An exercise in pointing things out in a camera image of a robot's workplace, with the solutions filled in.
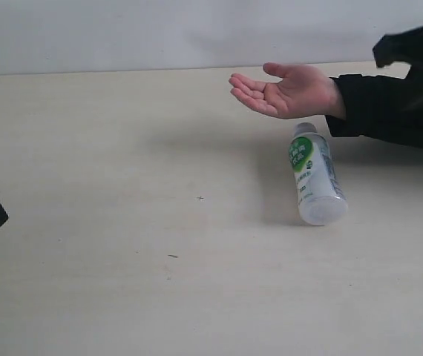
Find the white bottle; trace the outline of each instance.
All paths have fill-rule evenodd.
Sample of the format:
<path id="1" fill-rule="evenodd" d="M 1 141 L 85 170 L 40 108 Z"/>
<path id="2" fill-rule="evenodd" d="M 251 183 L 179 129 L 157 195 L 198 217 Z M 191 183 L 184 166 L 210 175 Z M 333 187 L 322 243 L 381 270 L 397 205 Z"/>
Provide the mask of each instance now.
<path id="1" fill-rule="evenodd" d="M 348 204 L 335 176 L 329 145 L 313 124 L 303 122 L 295 127 L 289 159 L 302 219 L 310 225 L 327 225 L 340 219 Z"/>

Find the hand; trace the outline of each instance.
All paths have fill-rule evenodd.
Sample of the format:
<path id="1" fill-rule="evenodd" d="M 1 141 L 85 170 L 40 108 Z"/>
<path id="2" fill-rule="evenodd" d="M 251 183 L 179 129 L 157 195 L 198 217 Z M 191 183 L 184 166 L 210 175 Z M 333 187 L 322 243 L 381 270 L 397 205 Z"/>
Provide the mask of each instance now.
<path id="1" fill-rule="evenodd" d="M 251 110 L 280 119 L 313 115 L 345 119 L 345 107 L 337 85 L 316 67 L 266 63 L 263 69 L 282 80 L 259 82 L 237 73 L 229 80 L 233 85 L 232 94 Z"/>

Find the finger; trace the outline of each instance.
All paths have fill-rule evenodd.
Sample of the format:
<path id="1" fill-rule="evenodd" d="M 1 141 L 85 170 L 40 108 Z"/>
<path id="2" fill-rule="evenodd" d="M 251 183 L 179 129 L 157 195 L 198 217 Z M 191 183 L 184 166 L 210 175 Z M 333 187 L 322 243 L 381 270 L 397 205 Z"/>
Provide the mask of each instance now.
<path id="1" fill-rule="evenodd" d="M 254 99 L 264 99 L 264 93 L 257 90 L 251 90 L 249 87 L 243 84 L 238 78 L 230 78 L 229 83 L 233 85 L 233 87 L 242 90 L 245 94 L 249 95 Z"/>
<path id="2" fill-rule="evenodd" d="M 264 91 L 264 88 L 266 87 L 265 82 L 250 79 L 247 76 L 244 76 L 243 74 L 232 74 L 232 78 L 240 80 L 245 86 L 247 86 L 251 90 Z"/>
<path id="3" fill-rule="evenodd" d="M 278 63 L 266 63 L 263 66 L 263 70 L 270 76 L 285 78 L 289 75 L 289 72 L 293 69 L 293 67 L 294 66 L 291 65 L 279 65 Z"/>
<path id="4" fill-rule="evenodd" d="M 269 105 L 265 100 L 262 99 L 253 99 L 252 97 L 246 95 L 243 91 L 237 88 L 232 89 L 233 96 L 238 99 L 243 105 L 249 109 L 262 113 L 268 116 L 278 116 L 278 111 L 276 108 Z"/>

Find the black jacket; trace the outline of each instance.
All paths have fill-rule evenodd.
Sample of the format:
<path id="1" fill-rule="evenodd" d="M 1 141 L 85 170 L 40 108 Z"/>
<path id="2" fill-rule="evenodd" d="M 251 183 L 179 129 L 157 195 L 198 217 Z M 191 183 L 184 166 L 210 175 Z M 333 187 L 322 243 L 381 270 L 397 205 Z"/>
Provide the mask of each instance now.
<path id="1" fill-rule="evenodd" d="M 423 148 L 423 108 L 396 108 L 396 93 L 406 84 L 403 79 L 351 74 L 334 80 L 343 96 L 347 118 L 327 116 L 332 136 L 367 136 Z"/>

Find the bottle cap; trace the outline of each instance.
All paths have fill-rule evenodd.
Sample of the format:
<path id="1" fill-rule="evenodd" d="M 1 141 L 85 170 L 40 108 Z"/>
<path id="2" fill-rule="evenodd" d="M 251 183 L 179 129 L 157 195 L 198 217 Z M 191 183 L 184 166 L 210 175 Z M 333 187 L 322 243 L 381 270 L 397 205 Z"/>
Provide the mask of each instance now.
<path id="1" fill-rule="evenodd" d="M 302 134 L 316 134 L 317 128 L 310 122 L 301 122 L 294 128 L 294 137 L 298 137 Z"/>

